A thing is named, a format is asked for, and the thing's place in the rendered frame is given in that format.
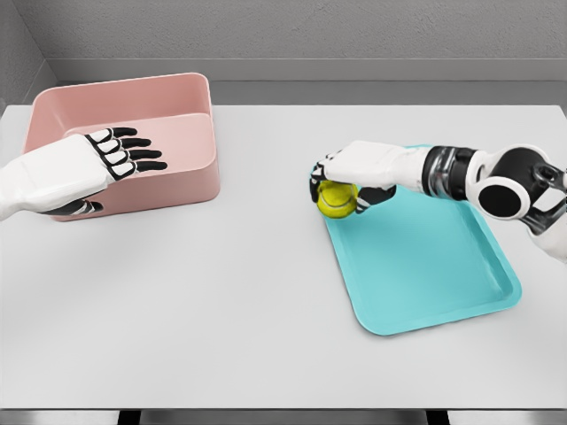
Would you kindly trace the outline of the pink plastic basket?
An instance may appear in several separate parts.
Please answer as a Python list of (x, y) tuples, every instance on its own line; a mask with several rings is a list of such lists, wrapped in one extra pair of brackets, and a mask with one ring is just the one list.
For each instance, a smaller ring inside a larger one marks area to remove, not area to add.
[(135, 128), (167, 169), (134, 174), (91, 197), (101, 216), (187, 205), (221, 188), (209, 83), (179, 73), (46, 89), (33, 102), (23, 151), (73, 134)]

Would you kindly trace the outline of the blue plastic tray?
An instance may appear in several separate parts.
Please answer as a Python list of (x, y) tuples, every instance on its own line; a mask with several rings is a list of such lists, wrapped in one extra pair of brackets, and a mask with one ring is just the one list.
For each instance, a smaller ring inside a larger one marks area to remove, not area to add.
[(521, 283), (484, 217), (399, 187), (362, 214), (326, 219), (357, 321), (392, 336), (509, 309)]

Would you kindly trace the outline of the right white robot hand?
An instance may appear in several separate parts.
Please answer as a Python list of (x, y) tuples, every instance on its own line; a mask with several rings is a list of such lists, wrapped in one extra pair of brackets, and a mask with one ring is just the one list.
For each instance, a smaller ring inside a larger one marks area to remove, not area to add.
[(340, 151), (327, 154), (315, 163), (310, 174), (312, 201), (318, 202), (319, 188), (326, 181), (361, 188), (356, 199), (357, 214), (391, 199), (397, 191), (391, 167), (403, 151), (400, 146), (386, 143), (354, 141)]

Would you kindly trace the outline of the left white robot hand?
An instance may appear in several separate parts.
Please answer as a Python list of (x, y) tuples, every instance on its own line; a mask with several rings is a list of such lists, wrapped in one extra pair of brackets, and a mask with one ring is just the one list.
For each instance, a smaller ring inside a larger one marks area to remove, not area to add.
[(103, 204), (92, 196), (134, 174), (167, 169), (161, 156), (132, 127), (70, 135), (22, 157), (26, 208), (53, 216), (100, 213)]

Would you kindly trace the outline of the yellow-green tennis ball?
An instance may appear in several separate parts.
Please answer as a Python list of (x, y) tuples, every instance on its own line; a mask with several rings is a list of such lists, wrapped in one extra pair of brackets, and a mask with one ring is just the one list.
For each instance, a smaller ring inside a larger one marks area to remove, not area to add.
[(318, 189), (316, 205), (319, 211), (331, 219), (343, 219), (354, 213), (358, 188), (353, 184), (324, 181)]

